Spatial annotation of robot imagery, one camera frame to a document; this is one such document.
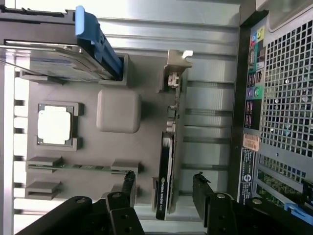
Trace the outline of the green RAM stick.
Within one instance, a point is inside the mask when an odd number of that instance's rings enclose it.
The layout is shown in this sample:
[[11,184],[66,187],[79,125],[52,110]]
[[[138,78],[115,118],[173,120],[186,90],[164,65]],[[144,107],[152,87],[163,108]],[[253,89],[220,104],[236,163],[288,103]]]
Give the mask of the green RAM stick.
[[94,166],[94,165],[81,165],[81,164],[62,164],[62,165],[36,165],[29,164],[28,168],[32,169],[51,169],[51,170],[61,170],[61,169],[77,169],[77,170],[94,170],[94,171],[118,171],[118,172],[127,172],[131,169],[113,169],[111,166]]

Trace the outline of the grey parts rack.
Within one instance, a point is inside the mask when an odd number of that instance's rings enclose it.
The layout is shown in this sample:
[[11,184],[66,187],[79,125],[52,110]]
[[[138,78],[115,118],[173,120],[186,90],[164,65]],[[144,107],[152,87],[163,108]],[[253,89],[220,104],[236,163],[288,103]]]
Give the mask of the grey parts rack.
[[[66,200],[76,195],[99,199],[119,190],[129,172],[77,169],[32,169],[28,165],[94,165],[131,169],[135,187],[131,203],[154,210],[161,155],[171,93],[160,92],[167,57],[124,55],[122,81],[98,83],[29,83],[25,197]],[[65,145],[40,142],[38,112],[45,105],[66,107],[71,113],[70,140]]]

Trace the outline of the silver CPU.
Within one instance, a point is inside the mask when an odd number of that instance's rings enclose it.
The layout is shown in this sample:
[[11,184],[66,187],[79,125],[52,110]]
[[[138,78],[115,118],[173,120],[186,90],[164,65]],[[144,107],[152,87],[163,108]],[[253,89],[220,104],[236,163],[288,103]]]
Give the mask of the silver CPU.
[[65,145],[70,140],[71,113],[66,107],[45,105],[38,112],[38,134],[40,142]]

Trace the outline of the black open PC case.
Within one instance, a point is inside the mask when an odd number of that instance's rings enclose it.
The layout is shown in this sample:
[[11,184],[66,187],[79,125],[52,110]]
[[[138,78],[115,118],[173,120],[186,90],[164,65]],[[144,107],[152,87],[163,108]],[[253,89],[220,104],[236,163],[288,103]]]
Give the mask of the black open PC case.
[[313,0],[244,0],[229,191],[313,225]]

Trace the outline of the hard disk with blue caddy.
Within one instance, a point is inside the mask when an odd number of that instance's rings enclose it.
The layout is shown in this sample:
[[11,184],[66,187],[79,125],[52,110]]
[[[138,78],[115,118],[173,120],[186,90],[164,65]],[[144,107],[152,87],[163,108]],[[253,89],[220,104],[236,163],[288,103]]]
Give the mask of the hard disk with blue caddy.
[[120,81],[124,67],[96,16],[81,5],[49,12],[0,4],[0,64],[35,80],[91,83]]

